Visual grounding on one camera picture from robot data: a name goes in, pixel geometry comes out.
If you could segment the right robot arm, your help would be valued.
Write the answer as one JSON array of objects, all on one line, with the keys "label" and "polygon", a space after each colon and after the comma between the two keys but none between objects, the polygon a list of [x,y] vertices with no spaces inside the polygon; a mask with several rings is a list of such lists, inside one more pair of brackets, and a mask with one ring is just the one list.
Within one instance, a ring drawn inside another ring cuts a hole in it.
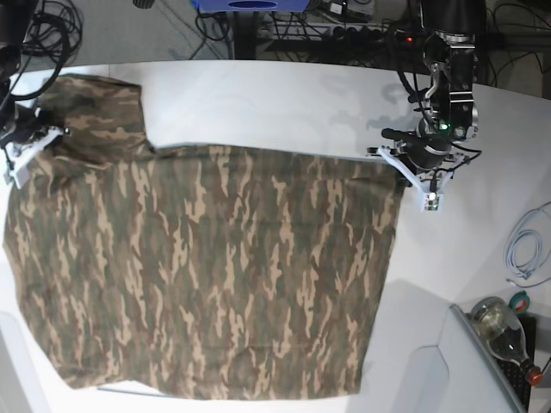
[{"label": "right robot arm", "polygon": [[[45,93],[59,76],[65,62],[70,57],[71,43],[64,24],[55,15],[45,15],[36,11],[36,1],[1,2],[1,147],[11,142],[22,143],[39,130],[38,121],[32,112],[19,114],[20,101],[29,101]],[[60,34],[61,55],[52,75],[35,92],[15,95],[15,85],[10,81],[15,74],[23,74],[26,68],[21,65],[23,45],[32,27],[49,24]]]}]

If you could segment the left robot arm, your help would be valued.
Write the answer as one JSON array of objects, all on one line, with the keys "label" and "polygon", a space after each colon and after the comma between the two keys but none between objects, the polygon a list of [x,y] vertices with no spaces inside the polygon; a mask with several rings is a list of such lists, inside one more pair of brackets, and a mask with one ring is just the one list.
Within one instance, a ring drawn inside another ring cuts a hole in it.
[{"label": "left robot arm", "polygon": [[[476,40],[486,30],[484,1],[418,1],[408,6],[409,20],[388,26],[387,46],[399,80],[421,119],[415,132],[381,131],[396,144],[391,154],[415,175],[440,171],[451,150],[467,152],[461,144],[478,133],[479,115],[473,86],[477,65]],[[409,35],[420,47],[430,73],[430,86],[410,83],[399,57],[399,37]]]}]

